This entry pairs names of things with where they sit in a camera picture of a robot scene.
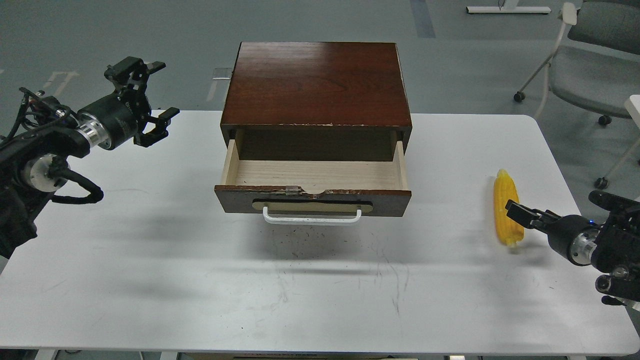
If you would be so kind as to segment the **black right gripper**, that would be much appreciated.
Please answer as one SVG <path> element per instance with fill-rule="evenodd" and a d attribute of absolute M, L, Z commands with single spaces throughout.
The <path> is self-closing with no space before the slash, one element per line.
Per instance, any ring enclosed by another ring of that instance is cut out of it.
<path fill-rule="evenodd" d="M 580 215 L 560 215 L 550 210 L 531 209 L 509 199 L 506 217 L 526 229 L 546 231 L 548 244 L 558 255 L 576 266 L 592 264 L 601 229 Z"/>

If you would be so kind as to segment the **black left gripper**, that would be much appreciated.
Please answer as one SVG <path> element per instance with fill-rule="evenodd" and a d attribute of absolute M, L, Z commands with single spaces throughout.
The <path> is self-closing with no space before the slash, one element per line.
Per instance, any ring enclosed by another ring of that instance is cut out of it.
<path fill-rule="evenodd" d="M 77 113 L 78 132 L 89 142 L 90 147 L 99 146 L 114 150 L 134 137 L 134 144 L 144 148 L 153 146 L 169 136 L 168 127 L 180 109 L 170 107 L 158 117 L 151 116 L 146 98 L 150 75 L 166 68 L 166 63 L 145 63 L 137 57 L 128 56 L 117 64 L 109 64 L 103 73 L 112 82 L 114 91 L 83 107 Z M 125 91 L 133 91 L 135 99 L 119 99 Z M 153 124 L 149 132 L 146 125 Z"/>

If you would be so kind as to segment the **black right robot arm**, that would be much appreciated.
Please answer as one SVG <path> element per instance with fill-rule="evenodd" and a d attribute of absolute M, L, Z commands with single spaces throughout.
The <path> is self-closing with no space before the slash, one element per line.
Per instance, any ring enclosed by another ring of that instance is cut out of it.
<path fill-rule="evenodd" d="M 638 201 L 594 190 L 589 201 L 609 212 L 602 224 L 581 215 L 557 215 L 531 209 L 511 199 L 506 216 L 526 229 L 547 235 L 550 248 L 571 264 L 591 265 L 601 272 L 595 289 L 604 305 L 640 305 L 640 204 Z"/>

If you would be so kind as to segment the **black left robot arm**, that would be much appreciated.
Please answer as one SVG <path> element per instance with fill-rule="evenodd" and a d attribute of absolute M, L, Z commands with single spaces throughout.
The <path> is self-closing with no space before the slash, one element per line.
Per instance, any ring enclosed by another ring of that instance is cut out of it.
<path fill-rule="evenodd" d="M 68 157 L 86 157 L 95 146 L 111 151 L 128 140 L 148 148 L 169 136 L 179 109 L 170 107 L 153 116 L 146 96 L 150 76 L 165 67 L 161 61 L 146 63 L 132 56 L 109 65 L 103 75 L 114 91 L 78 111 L 55 96 L 20 88 L 16 119 L 1 138 L 3 258 L 11 258 L 16 248 L 37 236 L 35 219 L 48 203 L 86 205 L 103 199 L 96 183 L 70 169 Z"/>

